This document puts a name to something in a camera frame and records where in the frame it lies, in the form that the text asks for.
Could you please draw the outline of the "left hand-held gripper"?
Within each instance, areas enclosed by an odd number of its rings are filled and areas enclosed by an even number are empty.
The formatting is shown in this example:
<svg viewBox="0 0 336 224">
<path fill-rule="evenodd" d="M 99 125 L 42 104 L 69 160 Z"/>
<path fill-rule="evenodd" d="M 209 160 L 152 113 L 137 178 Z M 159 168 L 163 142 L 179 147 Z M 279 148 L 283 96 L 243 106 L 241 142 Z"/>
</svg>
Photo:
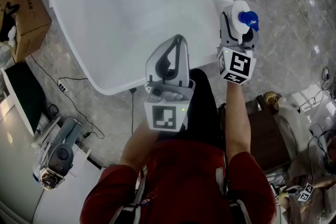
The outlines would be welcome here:
<svg viewBox="0 0 336 224">
<path fill-rule="evenodd" d="M 187 111 L 196 86 L 189 72 L 187 42 L 182 35 L 161 43 L 150 55 L 146 62 L 148 99 L 144 108 L 151 130 L 179 132 L 182 127 L 187 128 Z M 160 80 L 167 84 L 155 82 Z"/>
</svg>

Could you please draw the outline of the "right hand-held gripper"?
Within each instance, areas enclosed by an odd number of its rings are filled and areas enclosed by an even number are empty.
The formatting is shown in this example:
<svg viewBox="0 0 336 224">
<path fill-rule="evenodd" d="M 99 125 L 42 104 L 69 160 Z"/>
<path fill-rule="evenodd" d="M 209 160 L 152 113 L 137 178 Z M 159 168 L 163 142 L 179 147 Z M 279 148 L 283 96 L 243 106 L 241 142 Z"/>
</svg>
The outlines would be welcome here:
<svg viewBox="0 0 336 224">
<path fill-rule="evenodd" d="M 253 57 L 253 49 L 258 45 L 259 32 L 250 29 L 246 34 L 243 34 L 243 47 L 239 47 L 238 39 L 234 38 L 231 33 L 225 12 L 222 12 L 220 19 L 221 44 L 217 48 L 220 77 L 227 82 L 243 85 L 251 79 L 255 68 L 256 58 Z"/>
</svg>

